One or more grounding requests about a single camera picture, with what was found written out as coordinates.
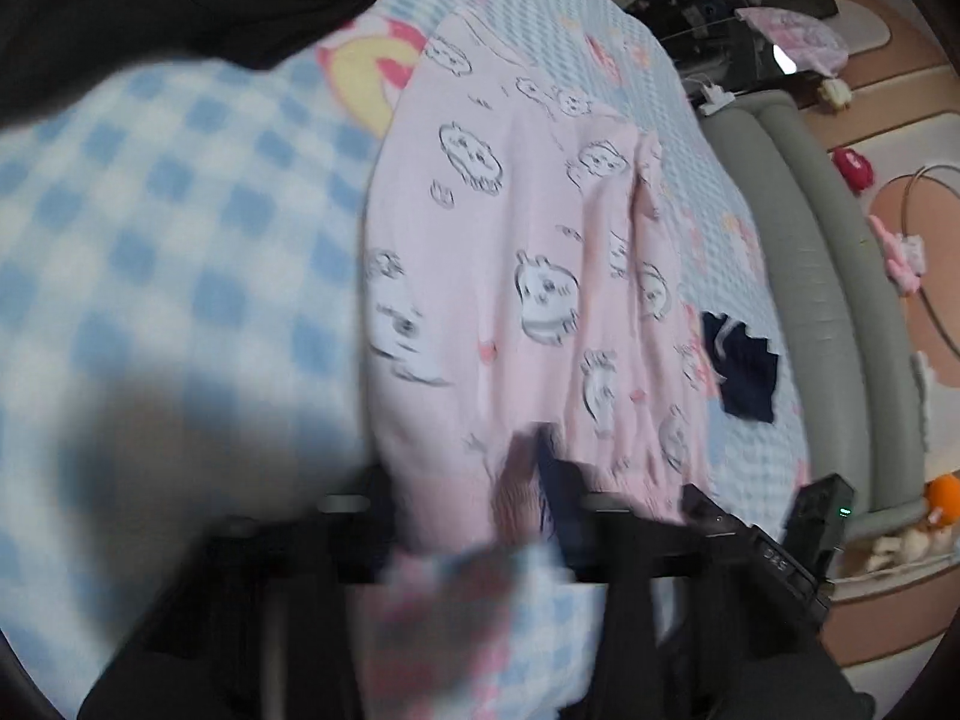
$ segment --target orange ball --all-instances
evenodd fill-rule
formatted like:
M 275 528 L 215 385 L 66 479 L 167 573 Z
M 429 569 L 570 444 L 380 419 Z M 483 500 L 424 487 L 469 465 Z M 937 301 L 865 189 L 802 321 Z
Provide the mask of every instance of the orange ball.
M 952 525 L 960 520 L 960 479 L 951 473 L 938 476 L 926 486 L 930 511 L 940 509 L 940 525 Z

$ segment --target bed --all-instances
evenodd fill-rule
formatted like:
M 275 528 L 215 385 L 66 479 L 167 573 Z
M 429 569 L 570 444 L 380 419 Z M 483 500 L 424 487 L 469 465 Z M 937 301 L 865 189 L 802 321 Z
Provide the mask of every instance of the bed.
M 459 6 L 656 129 L 680 297 L 781 354 L 774 424 L 710 404 L 714 497 L 779 533 L 810 478 L 761 246 L 776 220 L 757 234 L 666 54 L 611 2 L 379 0 L 270 73 L 128 69 L 0 134 L 0 631 L 63 716 L 203 524 L 299 512 L 371 459 L 365 193 L 392 100 Z M 586 688 L 598 595 L 544 579 L 545 548 L 522 560 L 496 715 L 548 717 Z

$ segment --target grey headboard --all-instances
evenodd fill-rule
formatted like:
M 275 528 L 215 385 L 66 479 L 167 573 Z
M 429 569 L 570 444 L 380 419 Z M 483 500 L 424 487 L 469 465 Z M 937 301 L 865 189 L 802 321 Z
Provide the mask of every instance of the grey headboard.
M 785 93 L 738 98 L 701 127 L 754 214 L 814 477 L 836 471 L 856 488 L 848 538 L 917 521 L 925 501 L 912 349 L 856 199 Z

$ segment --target red plush toy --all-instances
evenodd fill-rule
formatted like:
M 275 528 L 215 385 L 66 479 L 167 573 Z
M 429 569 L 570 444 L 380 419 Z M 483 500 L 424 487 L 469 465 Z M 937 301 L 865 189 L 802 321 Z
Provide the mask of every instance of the red plush toy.
M 874 166 L 863 154 L 852 148 L 835 148 L 832 158 L 853 194 L 860 194 L 874 184 Z

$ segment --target cable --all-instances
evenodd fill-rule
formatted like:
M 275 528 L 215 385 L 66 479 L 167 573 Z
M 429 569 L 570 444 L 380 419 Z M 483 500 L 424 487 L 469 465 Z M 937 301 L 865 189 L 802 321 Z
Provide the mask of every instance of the cable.
M 923 178 L 928 172 L 932 170 L 953 170 L 954 172 L 960 173 L 960 166 L 950 165 L 949 163 L 942 162 L 934 165 L 924 165 L 917 170 L 914 175 L 910 177 L 910 180 L 907 181 L 906 187 L 904 188 L 904 200 L 901 201 L 901 231 L 904 233 L 904 236 L 909 235 L 907 232 L 907 206 L 910 202 L 910 197 L 913 191 L 914 186 L 917 182 Z M 930 322 L 933 322 L 933 327 L 940 335 L 940 338 L 943 339 L 944 343 L 947 345 L 950 351 L 952 351 L 954 357 L 957 360 L 960 360 L 960 346 L 957 346 L 956 341 L 953 340 L 950 333 L 947 333 L 947 328 L 944 327 L 944 324 L 941 322 L 939 314 L 934 310 L 933 304 L 930 302 L 930 298 L 926 294 L 926 290 L 923 286 L 917 290 L 917 295 L 920 295 L 920 301 L 923 303 L 926 312 L 930 316 Z

